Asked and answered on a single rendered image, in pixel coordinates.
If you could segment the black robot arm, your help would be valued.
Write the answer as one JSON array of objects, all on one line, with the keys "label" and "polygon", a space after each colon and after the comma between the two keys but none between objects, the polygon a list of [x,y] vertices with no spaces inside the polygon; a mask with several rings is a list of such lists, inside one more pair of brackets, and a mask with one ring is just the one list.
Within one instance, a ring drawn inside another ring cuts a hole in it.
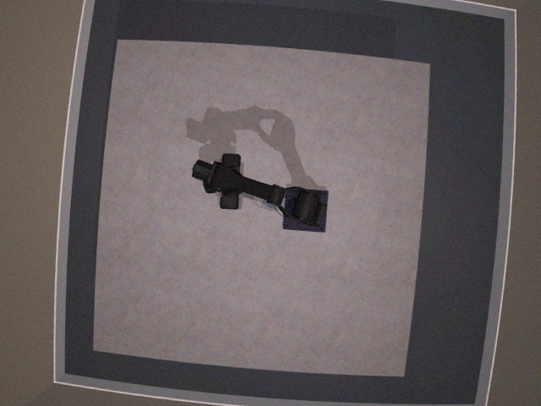
[{"label": "black robot arm", "polygon": [[[192,168],[192,177],[203,180],[206,193],[230,192],[240,190],[267,200],[267,203],[277,206],[281,212],[291,219],[300,221],[309,226],[319,227],[323,219],[326,204],[320,202],[320,197],[313,191],[302,187],[283,188],[279,185],[264,184],[251,178],[246,178],[232,166],[213,161],[213,164],[197,160]],[[298,198],[292,209],[291,217],[281,206],[286,191],[299,189]]]}]

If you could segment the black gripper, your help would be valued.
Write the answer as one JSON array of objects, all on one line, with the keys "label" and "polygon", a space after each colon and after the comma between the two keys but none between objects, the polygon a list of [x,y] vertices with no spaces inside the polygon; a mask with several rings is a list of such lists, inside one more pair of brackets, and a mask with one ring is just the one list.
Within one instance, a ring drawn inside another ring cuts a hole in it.
[{"label": "black gripper", "polygon": [[[221,156],[221,162],[226,163],[232,166],[232,169],[240,172],[240,162],[241,156],[239,154],[224,153]],[[220,197],[220,208],[221,209],[238,209],[239,202],[239,190],[230,192],[224,189],[224,192],[221,192]]]}]

